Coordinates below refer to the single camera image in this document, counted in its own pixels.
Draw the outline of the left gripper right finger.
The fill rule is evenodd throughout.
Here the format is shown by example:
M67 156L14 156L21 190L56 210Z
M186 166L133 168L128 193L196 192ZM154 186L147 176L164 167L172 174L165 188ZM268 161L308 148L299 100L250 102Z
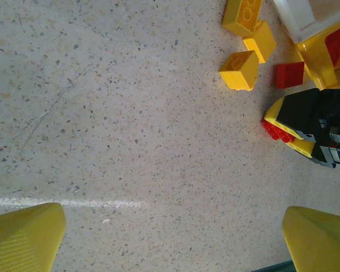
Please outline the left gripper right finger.
M297 272L340 272L340 216L290 206L282 231Z

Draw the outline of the yellow lego brick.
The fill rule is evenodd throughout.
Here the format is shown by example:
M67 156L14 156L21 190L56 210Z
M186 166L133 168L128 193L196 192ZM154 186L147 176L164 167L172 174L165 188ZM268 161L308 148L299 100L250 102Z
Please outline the yellow lego brick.
M259 60L254 50L232 53L219 74L231 90L251 91L258 78Z
M228 0L222 27L240 37L254 34L262 0Z
M272 31L265 20L259 20L252 36L244 37L243 43L248 50L255 51L259 63L266 63L277 47Z

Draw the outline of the white plastic bin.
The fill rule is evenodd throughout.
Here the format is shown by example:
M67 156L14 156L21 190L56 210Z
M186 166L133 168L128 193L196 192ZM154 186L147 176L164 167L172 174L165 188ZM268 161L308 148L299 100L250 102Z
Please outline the white plastic bin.
M300 43L340 21L340 0L272 0L294 43Z

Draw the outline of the yellow plastic bin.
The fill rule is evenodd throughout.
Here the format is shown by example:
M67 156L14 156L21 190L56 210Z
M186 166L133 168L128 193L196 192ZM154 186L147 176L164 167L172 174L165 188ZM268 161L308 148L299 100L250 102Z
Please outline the yellow plastic bin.
M340 88L340 59L334 66L325 44L329 34L340 29L340 21L311 38L296 44L297 52L306 65L306 71L316 87Z

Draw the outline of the red lego brick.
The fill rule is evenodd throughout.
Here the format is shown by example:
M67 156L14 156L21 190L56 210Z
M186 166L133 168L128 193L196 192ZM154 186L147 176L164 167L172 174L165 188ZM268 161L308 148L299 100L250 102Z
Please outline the red lego brick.
M325 44L331 61L335 66L340 59L340 29L326 36Z
M285 89L303 84L304 62L280 63L276 65L276 87Z
M261 125L267 131L267 133L272 137L272 139L276 141L281 139L284 143L289 143L295 140L295 137L293 135L276 127L275 125L271 124L265 119L261 120Z

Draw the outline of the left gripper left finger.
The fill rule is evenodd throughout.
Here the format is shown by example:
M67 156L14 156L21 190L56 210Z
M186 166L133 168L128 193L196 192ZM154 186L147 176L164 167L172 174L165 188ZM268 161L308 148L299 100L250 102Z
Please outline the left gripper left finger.
M65 228L59 203L0 215L0 272L50 272Z

